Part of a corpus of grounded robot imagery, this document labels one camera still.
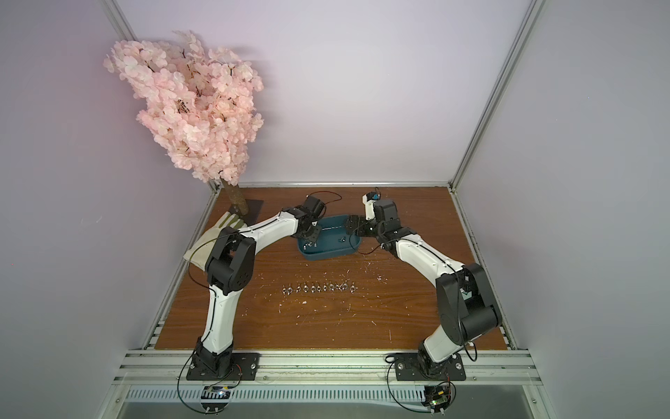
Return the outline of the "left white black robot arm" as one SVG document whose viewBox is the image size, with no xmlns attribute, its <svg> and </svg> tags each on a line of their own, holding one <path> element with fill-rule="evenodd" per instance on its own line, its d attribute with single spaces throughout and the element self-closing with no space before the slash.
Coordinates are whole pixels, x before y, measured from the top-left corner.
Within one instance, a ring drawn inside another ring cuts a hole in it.
<svg viewBox="0 0 670 419">
<path fill-rule="evenodd" d="M 276 216 L 241 230 L 225 227 L 214 241 L 205 264 L 209 309 L 205 330 L 193 354 L 196 368 L 218 377 L 232 365 L 233 324 L 242 290 L 253 277 L 256 255 L 286 237 L 315 241 L 318 221 L 326 204 L 308 196 L 299 206 L 282 209 Z"/>
</svg>

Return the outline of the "teal plastic storage box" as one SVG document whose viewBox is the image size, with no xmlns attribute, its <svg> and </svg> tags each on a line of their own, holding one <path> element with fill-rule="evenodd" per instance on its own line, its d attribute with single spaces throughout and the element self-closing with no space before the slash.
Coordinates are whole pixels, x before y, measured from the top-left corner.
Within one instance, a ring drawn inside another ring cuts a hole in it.
<svg viewBox="0 0 670 419">
<path fill-rule="evenodd" d="M 309 247 L 306 246 L 308 243 L 306 240 L 299 238 L 298 250 L 308 261 L 339 258 L 356 253 L 359 249 L 361 238 L 347 229 L 347 226 L 350 225 L 349 221 L 350 216 L 348 215 L 328 216 L 319 221 L 319 226 L 322 230 L 318 239 L 320 241 L 334 241 L 340 237 L 345 237 L 345 243 L 341 243 L 340 246 L 336 246 L 334 242 L 331 242 L 330 244 L 320 243 L 318 247 Z"/>
</svg>

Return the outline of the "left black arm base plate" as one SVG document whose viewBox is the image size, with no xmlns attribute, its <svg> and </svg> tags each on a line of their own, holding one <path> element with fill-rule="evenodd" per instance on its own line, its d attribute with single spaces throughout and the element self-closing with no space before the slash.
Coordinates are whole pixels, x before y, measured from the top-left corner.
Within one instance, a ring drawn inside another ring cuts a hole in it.
<svg viewBox="0 0 670 419">
<path fill-rule="evenodd" d="M 261 355 L 249 352 L 196 352 L 188 364 L 188 381 L 254 381 Z"/>
</svg>

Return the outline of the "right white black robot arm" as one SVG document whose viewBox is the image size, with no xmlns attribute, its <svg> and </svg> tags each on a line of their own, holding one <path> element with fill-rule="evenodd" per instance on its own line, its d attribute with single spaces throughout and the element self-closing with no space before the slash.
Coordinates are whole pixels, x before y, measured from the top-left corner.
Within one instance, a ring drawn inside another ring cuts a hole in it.
<svg viewBox="0 0 670 419">
<path fill-rule="evenodd" d="M 415 268 L 434 286 L 440 326 L 419 347 L 424 368 L 434 368 L 502 324 L 490 280 L 481 265 L 464 265 L 429 245 L 401 223 L 395 202 L 370 192 L 363 216 L 350 216 L 347 230 L 374 237 L 382 250 Z"/>
</svg>

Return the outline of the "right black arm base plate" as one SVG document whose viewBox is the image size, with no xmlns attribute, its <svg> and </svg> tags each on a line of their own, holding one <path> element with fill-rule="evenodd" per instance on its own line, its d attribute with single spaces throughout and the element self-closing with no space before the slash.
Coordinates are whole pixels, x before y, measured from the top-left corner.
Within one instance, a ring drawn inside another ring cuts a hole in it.
<svg viewBox="0 0 670 419">
<path fill-rule="evenodd" d="M 400 382 L 464 382 L 467 379 L 460 354 L 452 354 L 445 361 L 434 362 L 427 354 L 401 352 L 389 354 L 395 379 Z"/>
</svg>

